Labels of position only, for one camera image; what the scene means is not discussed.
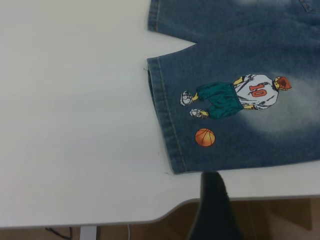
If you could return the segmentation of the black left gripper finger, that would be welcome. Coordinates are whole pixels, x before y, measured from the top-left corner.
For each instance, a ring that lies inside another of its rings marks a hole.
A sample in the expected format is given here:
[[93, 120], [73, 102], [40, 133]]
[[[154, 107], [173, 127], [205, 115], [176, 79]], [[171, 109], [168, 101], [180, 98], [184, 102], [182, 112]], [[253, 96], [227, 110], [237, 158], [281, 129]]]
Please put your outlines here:
[[223, 178], [218, 172], [201, 174], [200, 204], [188, 240], [242, 240]]

